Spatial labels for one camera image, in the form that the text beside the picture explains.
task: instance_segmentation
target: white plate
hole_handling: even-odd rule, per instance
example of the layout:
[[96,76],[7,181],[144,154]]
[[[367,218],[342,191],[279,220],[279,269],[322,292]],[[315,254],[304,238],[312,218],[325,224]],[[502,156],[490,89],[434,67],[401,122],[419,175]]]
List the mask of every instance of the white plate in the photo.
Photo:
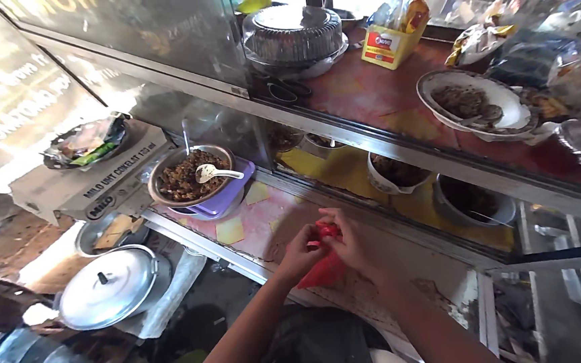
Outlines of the white plate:
[[[488,101],[494,105],[498,105],[504,112],[504,117],[495,125],[496,128],[513,128],[515,130],[521,129],[521,132],[513,132],[503,134],[499,132],[488,132],[478,130],[472,127],[467,127],[456,123],[455,121],[440,114],[436,107],[432,105],[424,94],[431,94],[433,90],[445,86],[466,86],[482,89],[486,92]],[[420,100],[432,111],[434,116],[444,125],[454,128],[455,130],[464,132],[474,132],[477,134],[484,134],[499,137],[521,136],[533,129],[530,126],[531,112],[526,105],[521,103],[518,95],[516,95],[505,84],[493,81],[492,79],[466,72],[464,70],[437,70],[423,75],[416,83],[416,92]]]

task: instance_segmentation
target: pot lid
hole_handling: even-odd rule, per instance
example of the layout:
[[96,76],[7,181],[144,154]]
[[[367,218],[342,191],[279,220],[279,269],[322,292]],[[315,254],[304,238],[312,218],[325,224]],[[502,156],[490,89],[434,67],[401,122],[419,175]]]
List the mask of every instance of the pot lid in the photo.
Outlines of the pot lid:
[[60,299],[60,316],[72,329],[111,326],[128,317],[154,284],[154,253],[126,245],[90,262],[74,276]]

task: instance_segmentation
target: white spoon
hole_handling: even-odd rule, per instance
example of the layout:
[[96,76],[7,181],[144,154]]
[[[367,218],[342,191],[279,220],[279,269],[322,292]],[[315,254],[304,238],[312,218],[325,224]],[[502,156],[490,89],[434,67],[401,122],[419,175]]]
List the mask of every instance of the white spoon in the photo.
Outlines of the white spoon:
[[216,167],[212,164],[203,164],[199,165],[196,168],[196,182],[197,183],[206,183],[208,180],[212,179],[215,176],[229,176],[234,177],[236,179],[243,179],[243,173],[234,170],[220,170],[216,169]]
[[481,213],[479,213],[479,212],[475,212],[475,211],[473,211],[473,210],[470,210],[470,212],[472,212],[472,213],[475,213],[475,214],[478,214],[478,215],[480,215],[481,217],[484,217],[484,218],[487,218],[487,219],[491,219],[491,220],[493,220],[493,221],[495,221],[495,222],[499,223],[499,224],[500,224],[500,225],[502,225],[502,226],[506,226],[506,227],[509,227],[509,228],[514,228],[514,227],[510,226],[509,224],[505,224],[504,222],[502,222],[502,221],[500,221],[500,220],[496,220],[496,219],[494,219],[494,218],[492,218],[492,217],[484,216],[484,215],[482,215],[482,214],[481,214]]

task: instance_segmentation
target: aluminum frame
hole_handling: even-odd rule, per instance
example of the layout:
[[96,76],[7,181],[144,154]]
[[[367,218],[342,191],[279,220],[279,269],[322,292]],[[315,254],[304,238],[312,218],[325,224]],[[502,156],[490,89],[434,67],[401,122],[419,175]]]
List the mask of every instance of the aluminum frame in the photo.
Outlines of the aluminum frame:
[[22,34],[38,45],[89,57],[105,67],[134,77],[581,217],[581,191],[576,191],[571,184],[549,178],[540,180],[544,177],[532,174],[517,174],[503,165],[480,161],[478,157],[443,152],[415,140],[399,139],[386,131],[318,112],[245,99],[245,90],[241,89],[239,95],[235,95],[232,93],[233,86],[214,79],[30,25],[22,27]]

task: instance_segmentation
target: metal bowl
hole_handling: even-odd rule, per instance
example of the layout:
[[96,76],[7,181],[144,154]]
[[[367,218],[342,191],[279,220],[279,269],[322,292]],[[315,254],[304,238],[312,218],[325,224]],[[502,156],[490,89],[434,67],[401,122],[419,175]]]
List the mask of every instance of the metal bowl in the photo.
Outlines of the metal bowl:
[[449,179],[452,178],[442,174],[436,176],[436,182],[433,185],[434,192],[432,194],[432,198],[434,200],[434,210],[445,216],[454,224],[467,227],[499,227],[502,226],[502,224],[509,224],[515,218],[517,207],[514,200],[509,196],[491,191],[489,189],[485,190],[489,194],[494,195],[498,209],[494,215],[488,217],[496,219],[502,224],[494,220],[485,222],[467,216],[461,210],[456,209],[456,207],[449,202],[448,197],[441,188],[441,183],[445,183],[446,180]]
[[340,16],[343,32],[348,32],[349,30],[355,29],[362,23],[362,19],[364,19],[364,17],[356,16],[348,10],[333,9],[333,11]]
[[[217,156],[221,160],[227,160],[229,164],[228,169],[234,170],[234,154],[232,154],[232,151],[217,145],[198,145],[190,147],[190,152],[195,150],[205,151],[206,153]],[[220,185],[215,191],[197,200],[191,200],[189,202],[174,202],[173,200],[166,198],[160,192],[160,188],[163,185],[163,179],[161,178],[161,175],[163,175],[165,168],[175,167],[176,165],[182,163],[186,158],[187,150],[183,147],[178,148],[167,155],[164,159],[159,161],[155,168],[152,170],[152,173],[149,176],[149,183],[147,184],[147,188],[149,189],[149,194],[159,204],[162,204],[166,207],[191,207],[212,198],[220,191],[222,191],[223,188],[225,188],[225,186],[230,182],[230,177],[227,177],[222,185]]]
[[[82,257],[98,257],[104,253],[108,253],[108,251],[96,253],[96,251],[93,249],[93,246],[119,214],[120,213],[117,210],[114,210],[102,219],[86,222],[76,237],[77,254]],[[148,234],[149,227],[145,226],[144,224],[135,233],[127,229],[123,235],[118,238],[118,241],[113,246],[113,248],[115,249],[116,247],[123,245],[141,245],[147,239]]]
[[318,141],[313,139],[313,137],[320,137],[319,135],[316,135],[316,134],[306,134],[304,137],[306,137],[306,139],[309,140],[309,142],[311,144],[313,144],[319,148],[322,148],[322,149],[334,150],[334,149],[341,149],[341,148],[347,146],[347,144],[344,144],[341,142],[335,142],[334,147],[320,145]]
[[267,65],[299,67],[342,47],[340,16],[313,6],[264,8],[246,17],[243,34],[248,58]]

